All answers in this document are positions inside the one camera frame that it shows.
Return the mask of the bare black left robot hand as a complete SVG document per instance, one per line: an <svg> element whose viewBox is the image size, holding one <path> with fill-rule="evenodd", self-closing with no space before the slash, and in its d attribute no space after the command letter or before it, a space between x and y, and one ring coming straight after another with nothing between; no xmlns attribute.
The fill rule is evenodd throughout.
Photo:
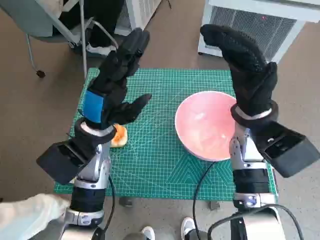
<svg viewBox="0 0 320 240"><path fill-rule="evenodd" d="M150 33L135 28L124 38L99 67L99 74L86 89L83 116L87 125L104 130L114 124L125 125L136 120L148 104L152 94L147 93L132 103L125 102L127 80L139 68L139 61L150 41Z"/></svg>

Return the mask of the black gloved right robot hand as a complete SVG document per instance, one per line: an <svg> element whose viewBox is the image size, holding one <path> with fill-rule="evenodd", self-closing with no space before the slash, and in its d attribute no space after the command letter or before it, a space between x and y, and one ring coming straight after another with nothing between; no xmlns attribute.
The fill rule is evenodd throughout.
<svg viewBox="0 0 320 240"><path fill-rule="evenodd" d="M226 26L205 24L200 33L206 45L221 50L228 63L237 106L249 117L272 108L278 66L267 62L253 38Z"/></svg>

